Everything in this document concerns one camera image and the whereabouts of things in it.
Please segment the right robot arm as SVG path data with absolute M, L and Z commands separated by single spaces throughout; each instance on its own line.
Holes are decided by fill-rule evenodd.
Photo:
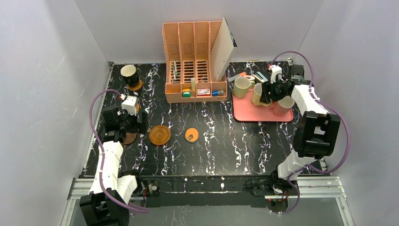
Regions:
M 269 188 L 287 190 L 308 165 L 332 154 L 341 119 L 317 102 L 311 81 L 304 78 L 302 65 L 289 66 L 289 78 L 278 65 L 269 65 L 268 70 L 271 76 L 262 83 L 260 102 L 277 104 L 290 97 L 302 116 L 294 135 L 293 150 L 269 176 Z

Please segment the black mug white inside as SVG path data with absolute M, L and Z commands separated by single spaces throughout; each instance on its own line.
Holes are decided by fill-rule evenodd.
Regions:
M 128 86 L 133 88 L 139 85 L 140 79 L 136 73 L 136 67 L 134 65 L 126 65 L 122 67 L 120 74 Z

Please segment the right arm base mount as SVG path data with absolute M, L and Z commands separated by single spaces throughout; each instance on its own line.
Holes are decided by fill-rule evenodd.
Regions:
M 244 183 L 242 190 L 249 192 L 254 197 L 265 198 L 269 211 L 279 215 L 292 212 L 299 203 L 299 198 L 297 198 L 294 205 L 289 207 L 290 195 L 300 194 L 295 181 L 279 178 L 249 179 Z

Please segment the yellow mug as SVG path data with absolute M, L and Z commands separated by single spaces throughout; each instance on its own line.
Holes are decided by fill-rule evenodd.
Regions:
M 260 102 L 261 95 L 262 95 L 262 84 L 258 83 L 253 88 L 253 92 L 252 92 L 252 96 L 251 96 L 251 103 L 254 106 L 271 107 L 271 104 L 266 104 L 266 103 Z

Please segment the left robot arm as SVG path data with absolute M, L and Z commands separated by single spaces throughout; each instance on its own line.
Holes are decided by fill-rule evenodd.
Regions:
M 88 226 L 127 226 L 130 198 L 144 186 L 136 170 L 119 174 L 123 143 L 129 130 L 136 131 L 136 116 L 118 106 L 103 109 L 99 157 L 93 184 L 80 198 L 80 210 Z

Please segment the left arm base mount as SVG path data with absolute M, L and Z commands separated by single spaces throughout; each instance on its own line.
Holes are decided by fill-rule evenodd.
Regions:
M 160 195 L 160 181 L 155 179 L 139 179 L 137 187 L 131 192 L 128 206 L 135 209 L 133 212 L 137 214 L 137 210 L 148 210 L 150 199 L 157 199 Z

